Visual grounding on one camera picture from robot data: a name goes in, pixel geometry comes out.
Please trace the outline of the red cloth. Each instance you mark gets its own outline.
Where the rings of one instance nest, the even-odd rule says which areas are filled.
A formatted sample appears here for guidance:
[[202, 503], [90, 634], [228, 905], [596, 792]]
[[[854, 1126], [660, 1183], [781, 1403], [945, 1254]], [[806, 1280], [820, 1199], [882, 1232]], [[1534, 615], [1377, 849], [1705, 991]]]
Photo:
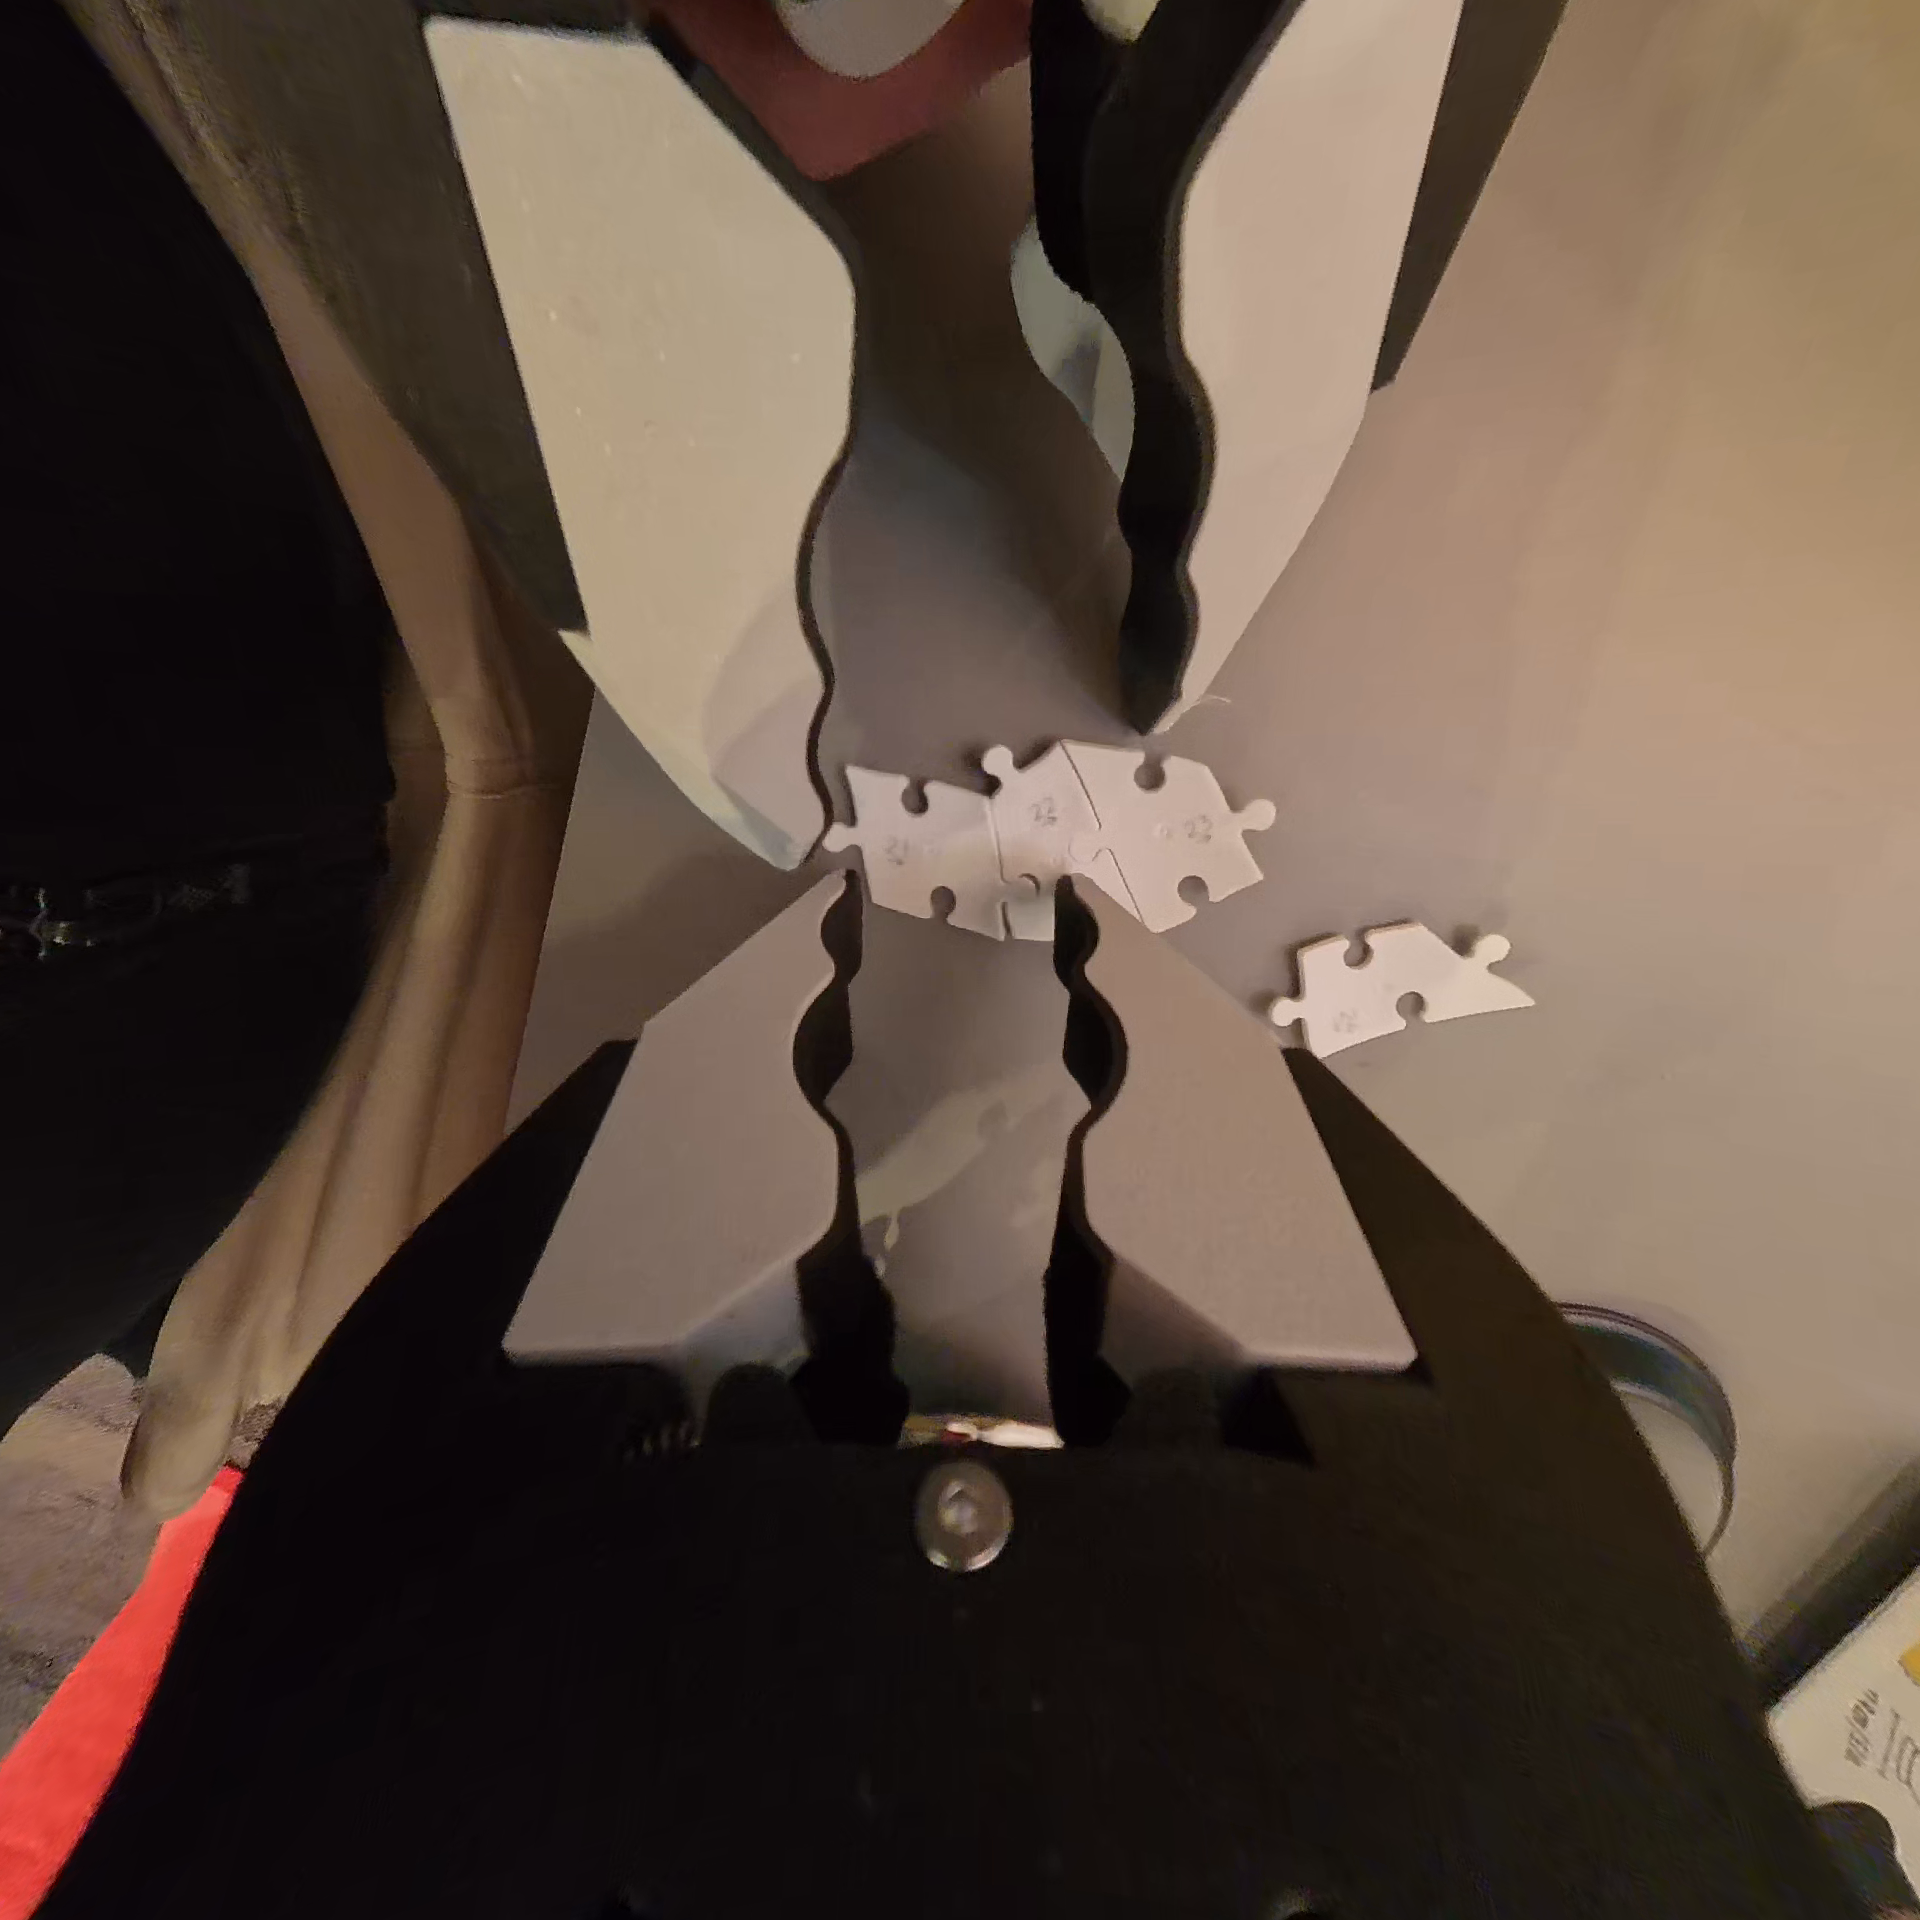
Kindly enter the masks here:
[[159, 1529], [128, 1603], [5, 1758], [5, 1918], [35, 1915], [97, 1814], [241, 1478], [240, 1467], [219, 1470], [202, 1499]]

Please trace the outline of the round dark metal tin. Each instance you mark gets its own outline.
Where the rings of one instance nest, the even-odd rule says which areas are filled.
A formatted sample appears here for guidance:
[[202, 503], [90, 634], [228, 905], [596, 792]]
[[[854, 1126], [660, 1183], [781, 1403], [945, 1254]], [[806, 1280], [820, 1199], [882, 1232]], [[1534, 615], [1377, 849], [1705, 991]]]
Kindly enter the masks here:
[[1593, 1304], [1560, 1304], [1660, 1463], [1693, 1543], [1714, 1558], [1738, 1509], [1741, 1432], [1714, 1367], [1670, 1328]]

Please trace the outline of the white printed box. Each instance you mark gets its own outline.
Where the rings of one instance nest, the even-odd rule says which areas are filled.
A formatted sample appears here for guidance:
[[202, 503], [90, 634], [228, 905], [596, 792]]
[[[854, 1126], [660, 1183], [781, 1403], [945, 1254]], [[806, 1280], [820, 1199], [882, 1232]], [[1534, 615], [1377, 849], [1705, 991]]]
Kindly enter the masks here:
[[1917, 1909], [1917, 1679], [1893, 1638], [1830, 1651], [1769, 1712], [1791, 1781], [1858, 1902]]

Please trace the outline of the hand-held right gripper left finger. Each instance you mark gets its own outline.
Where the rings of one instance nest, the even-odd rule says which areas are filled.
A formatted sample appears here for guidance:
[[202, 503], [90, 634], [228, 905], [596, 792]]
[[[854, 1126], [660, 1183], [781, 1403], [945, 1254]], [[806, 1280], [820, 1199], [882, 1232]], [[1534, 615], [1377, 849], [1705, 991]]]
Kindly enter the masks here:
[[831, 1443], [895, 1443], [900, 1316], [860, 1232], [863, 887], [832, 869], [651, 1019], [506, 1328], [516, 1363], [651, 1363], [706, 1410], [777, 1367]]

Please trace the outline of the black bar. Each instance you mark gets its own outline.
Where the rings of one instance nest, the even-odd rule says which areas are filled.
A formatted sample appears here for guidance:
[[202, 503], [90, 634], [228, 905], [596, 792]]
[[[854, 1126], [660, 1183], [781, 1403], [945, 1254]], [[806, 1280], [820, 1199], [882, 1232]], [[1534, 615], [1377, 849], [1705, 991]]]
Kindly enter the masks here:
[[1764, 1709], [1776, 1709], [1917, 1574], [1917, 1474], [1890, 1478], [1743, 1632]]

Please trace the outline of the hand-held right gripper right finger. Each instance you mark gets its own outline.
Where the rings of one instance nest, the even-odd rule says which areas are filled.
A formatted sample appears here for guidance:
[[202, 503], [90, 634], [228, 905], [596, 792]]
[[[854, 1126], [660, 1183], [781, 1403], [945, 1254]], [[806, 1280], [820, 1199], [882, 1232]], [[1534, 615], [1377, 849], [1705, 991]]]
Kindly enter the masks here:
[[1263, 1367], [1401, 1375], [1419, 1349], [1273, 1029], [1102, 887], [1054, 884], [1066, 1067], [1089, 1096], [1047, 1264], [1072, 1448], [1143, 1386], [1235, 1403]]

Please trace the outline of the person's left hand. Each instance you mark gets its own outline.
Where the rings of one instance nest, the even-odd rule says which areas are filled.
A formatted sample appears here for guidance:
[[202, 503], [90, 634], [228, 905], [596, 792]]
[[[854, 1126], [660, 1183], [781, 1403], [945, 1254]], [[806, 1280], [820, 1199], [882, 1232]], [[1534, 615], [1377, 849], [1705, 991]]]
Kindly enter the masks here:
[[930, 132], [1030, 54], [1030, 2], [961, 2], [877, 79], [816, 64], [772, 2], [651, 2], [660, 24], [741, 105], [806, 181], [836, 181]]

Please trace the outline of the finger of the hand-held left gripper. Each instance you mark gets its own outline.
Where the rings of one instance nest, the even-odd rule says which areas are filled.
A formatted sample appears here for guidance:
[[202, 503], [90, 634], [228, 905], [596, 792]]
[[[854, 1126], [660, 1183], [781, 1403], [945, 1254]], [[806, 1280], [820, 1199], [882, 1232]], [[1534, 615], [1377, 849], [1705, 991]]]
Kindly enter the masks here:
[[561, 629], [660, 774], [791, 873], [827, 831], [814, 538], [854, 443], [857, 271], [664, 29], [427, 17], [581, 597]]
[[1122, 711], [1214, 683], [1350, 461], [1461, 2], [1031, 2], [1030, 355], [1122, 479]]

